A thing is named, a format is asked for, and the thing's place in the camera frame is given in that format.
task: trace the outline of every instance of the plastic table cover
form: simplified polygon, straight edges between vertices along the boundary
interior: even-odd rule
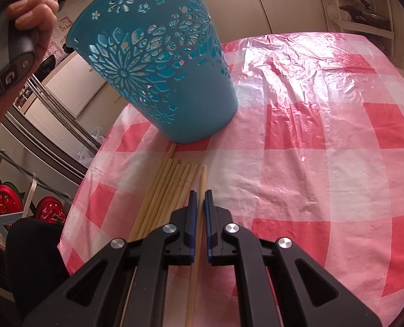
[[[260,238],[292,238],[388,326],[404,306],[404,78],[358,35],[268,35],[223,50],[239,109],[175,157],[207,164],[215,205]],[[170,145],[122,111],[65,224],[70,273],[129,236]],[[169,271],[164,326],[183,326],[190,269]],[[194,326],[239,326],[232,266],[202,259]]]

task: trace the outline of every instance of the bundle of chopsticks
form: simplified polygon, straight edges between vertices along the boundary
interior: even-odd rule
[[[180,163],[178,159],[173,158],[175,149],[176,144],[172,144],[147,191],[129,235],[129,242],[142,239],[149,235],[152,230],[167,224],[170,221],[173,210],[179,209],[185,204],[199,165],[197,163]],[[207,182],[208,167],[202,166],[200,189],[198,193],[196,253],[190,274],[185,327],[192,326],[195,313],[196,289],[204,224],[203,199],[207,190]]]

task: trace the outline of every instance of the silver screw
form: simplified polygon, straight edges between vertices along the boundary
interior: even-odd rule
[[[234,234],[236,233],[240,227],[237,224],[234,224],[233,222],[231,222],[230,224],[227,224],[224,229],[229,232],[230,234]]]
[[[111,241],[111,247],[114,249],[120,249],[125,245],[125,240],[122,238],[115,238]]]
[[[174,233],[176,230],[177,230],[177,227],[176,227],[176,225],[173,225],[173,224],[165,224],[165,225],[163,226],[163,231],[164,231],[165,233],[167,233],[167,234],[172,234],[172,233]]]
[[[289,249],[293,245],[293,242],[288,237],[282,237],[279,239],[278,245],[280,248]]]

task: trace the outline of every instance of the black pants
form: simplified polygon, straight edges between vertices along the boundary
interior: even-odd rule
[[[62,230],[62,225],[25,218],[8,233],[8,284],[22,319],[69,277],[57,249]]]

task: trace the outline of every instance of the white shelf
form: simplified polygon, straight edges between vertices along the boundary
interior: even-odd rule
[[[380,28],[376,28],[376,27],[372,27],[372,26],[367,26],[366,24],[362,24],[362,23],[340,21],[338,18],[331,17],[331,19],[342,29],[348,29],[351,31],[357,31],[357,32],[362,32],[362,33],[375,34],[376,36],[381,36],[381,37],[385,37],[385,38],[394,40],[394,32],[390,32],[385,29],[380,29]]]

